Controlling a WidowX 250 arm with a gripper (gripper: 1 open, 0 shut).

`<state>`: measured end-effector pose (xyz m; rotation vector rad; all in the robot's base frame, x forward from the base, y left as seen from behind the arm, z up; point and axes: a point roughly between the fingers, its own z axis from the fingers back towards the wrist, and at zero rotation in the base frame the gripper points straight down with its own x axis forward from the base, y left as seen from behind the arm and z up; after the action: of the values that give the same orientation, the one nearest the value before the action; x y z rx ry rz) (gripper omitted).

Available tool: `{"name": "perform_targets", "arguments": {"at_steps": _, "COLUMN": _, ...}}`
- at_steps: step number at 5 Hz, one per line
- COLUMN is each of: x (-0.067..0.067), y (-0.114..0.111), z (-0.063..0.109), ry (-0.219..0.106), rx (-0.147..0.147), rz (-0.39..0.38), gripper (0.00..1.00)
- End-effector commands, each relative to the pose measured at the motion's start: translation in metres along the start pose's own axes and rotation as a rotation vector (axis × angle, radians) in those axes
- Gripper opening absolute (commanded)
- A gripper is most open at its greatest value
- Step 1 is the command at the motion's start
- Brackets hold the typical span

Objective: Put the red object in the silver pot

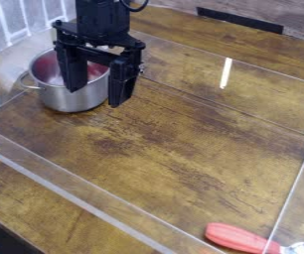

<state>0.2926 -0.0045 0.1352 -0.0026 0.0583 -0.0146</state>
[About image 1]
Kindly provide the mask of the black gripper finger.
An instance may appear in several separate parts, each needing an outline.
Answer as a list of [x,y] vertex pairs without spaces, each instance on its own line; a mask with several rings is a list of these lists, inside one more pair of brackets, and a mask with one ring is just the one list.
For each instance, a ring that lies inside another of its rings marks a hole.
[[108,104],[117,107],[132,96],[138,75],[138,64],[120,56],[109,64]]
[[86,60],[75,47],[55,43],[57,60],[69,92],[75,92],[86,85]]

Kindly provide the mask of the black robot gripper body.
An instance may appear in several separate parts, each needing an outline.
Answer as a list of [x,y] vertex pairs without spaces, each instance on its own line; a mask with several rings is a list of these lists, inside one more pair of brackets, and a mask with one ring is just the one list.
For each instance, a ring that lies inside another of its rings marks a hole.
[[75,0],[75,21],[53,23],[59,64],[78,61],[77,47],[86,44],[141,51],[144,43],[129,36],[129,14],[144,8],[145,4],[132,7],[130,0]]

